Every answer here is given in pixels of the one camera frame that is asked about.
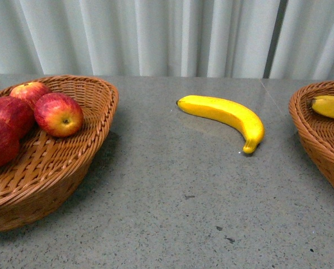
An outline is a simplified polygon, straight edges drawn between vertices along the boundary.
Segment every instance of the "speckled stone surface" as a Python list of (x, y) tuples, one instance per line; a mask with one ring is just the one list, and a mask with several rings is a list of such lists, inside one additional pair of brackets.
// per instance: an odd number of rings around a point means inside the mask
[[(0, 268), (334, 268), (334, 189), (287, 110), (312, 81), (101, 78), (120, 93), (107, 140), (56, 212), (0, 233)], [(236, 130), (177, 108), (188, 94), (250, 107), (265, 140), (243, 155)]]

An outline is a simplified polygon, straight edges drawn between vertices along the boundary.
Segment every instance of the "wicker basket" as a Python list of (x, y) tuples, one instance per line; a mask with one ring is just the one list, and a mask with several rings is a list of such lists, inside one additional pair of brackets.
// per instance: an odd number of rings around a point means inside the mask
[[(61, 139), (36, 124), (21, 140), (19, 156), (0, 167), (0, 231), (43, 218), (75, 191), (107, 137), (118, 104), (117, 89), (96, 77), (64, 75), (34, 81), (73, 97), (84, 112), (84, 125)], [(0, 96), (14, 86), (1, 90)]]
[(334, 187), (334, 119), (314, 112), (309, 101), (318, 95), (334, 95), (334, 81), (302, 87), (289, 101), (289, 112), (301, 144), (321, 173)]

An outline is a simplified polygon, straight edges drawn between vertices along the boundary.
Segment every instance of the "woven basket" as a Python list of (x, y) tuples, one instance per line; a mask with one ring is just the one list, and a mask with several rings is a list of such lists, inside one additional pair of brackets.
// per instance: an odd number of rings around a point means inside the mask
[[(0, 231), (43, 218), (75, 191), (107, 137), (118, 104), (117, 89), (96, 77), (33, 81), (73, 97), (84, 112), (84, 125), (71, 137), (54, 138), (36, 124), (21, 140), (18, 157), (0, 167)], [(1, 90), (0, 96), (15, 86)]]
[(334, 187), (334, 119), (314, 112), (309, 101), (318, 95), (334, 95), (334, 81), (304, 86), (289, 101), (301, 144), (321, 173)]

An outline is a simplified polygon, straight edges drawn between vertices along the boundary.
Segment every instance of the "basket rim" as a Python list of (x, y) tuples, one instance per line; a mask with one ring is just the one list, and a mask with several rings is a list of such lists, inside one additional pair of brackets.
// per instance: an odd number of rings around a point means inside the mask
[[(105, 87), (108, 87), (109, 90), (112, 92), (112, 98), (109, 100), (109, 110), (105, 113), (101, 113), (101, 118), (99, 119), (99, 122), (102, 123), (99, 127), (99, 131), (95, 132), (93, 136), (89, 138), (87, 142), (84, 143), (83, 148), (78, 150), (76, 153), (74, 153), (68, 160), (64, 161), (63, 163), (59, 164), (58, 166), (54, 167), (47, 175), (46, 178), (48, 180), (44, 180), (41, 184), (34, 184), (30, 183), (28, 185), (24, 185), (20, 188), (20, 190), (12, 190), (9, 191), (9, 195), (5, 196), (4, 193), (0, 193), (0, 207), (1, 206), (7, 206), (11, 203), (14, 203), (16, 200), (19, 200), (21, 197), (28, 197), (29, 193), (38, 193), (44, 191), (46, 188), (50, 188), (57, 184), (60, 180), (62, 180), (65, 177), (70, 176), (74, 173), (75, 170), (77, 170), (80, 166), (84, 165), (85, 163), (88, 163), (95, 155), (95, 153), (99, 150), (101, 147), (104, 139), (98, 141), (98, 138), (102, 134), (102, 130), (105, 127), (106, 124), (103, 124), (105, 121), (108, 121), (108, 116), (112, 113), (114, 114), (115, 110), (117, 109), (118, 105), (118, 99), (119, 94), (117, 91), (117, 88), (110, 84), (107, 81), (104, 81), (102, 78), (98, 78), (95, 76), (79, 76), (79, 75), (56, 75), (56, 76), (47, 76), (47, 77), (40, 77), (35, 78), (32, 80), (20, 82), (14, 85), (11, 85), (9, 87), (6, 87), (3, 90), (0, 90), (0, 95), (8, 94), (15, 86), (20, 85), (22, 83), (28, 83), (33, 81), (44, 81), (44, 80), (78, 80), (78, 81), (95, 81), (98, 83), (103, 84)], [(91, 154), (90, 157), (83, 159), (82, 157), (88, 149), (91, 147), (95, 147), (94, 153)]]
[(290, 98), (289, 113), (291, 114), (294, 124), (298, 129), (299, 135), (302, 136), (304, 139), (308, 140), (309, 142), (321, 145), (326, 151), (323, 152), (318, 147), (314, 147), (314, 149), (324, 156), (332, 156), (331, 160), (334, 163), (334, 148), (330, 145), (330, 143), (322, 139), (318, 135), (318, 133), (310, 126), (308, 121), (305, 119), (303, 113), (301, 112), (299, 102), (300, 97), (303, 96), (309, 88), (322, 89), (323, 87), (330, 85), (334, 85), (333, 80), (315, 82), (301, 87), (298, 91), (294, 92)]

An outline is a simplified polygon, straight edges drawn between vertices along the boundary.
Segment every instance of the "red apple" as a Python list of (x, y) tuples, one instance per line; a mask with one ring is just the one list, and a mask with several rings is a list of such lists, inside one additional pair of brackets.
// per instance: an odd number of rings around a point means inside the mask
[(0, 166), (14, 159), (19, 152), (18, 136), (4, 121), (0, 120)]
[(29, 105), (12, 96), (0, 97), (0, 119), (13, 129), (19, 139), (23, 138), (35, 123), (34, 112)]
[(31, 109), (34, 110), (35, 104), (40, 97), (50, 92), (52, 91), (47, 85), (34, 81), (16, 86), (11, 90), (10, 96), (27, 102)]
[(84, 123), (78, 102), (61, 92), (43, 95), (36, 102), (34, 115), (40, 128), (55, 137), (73, 135)]

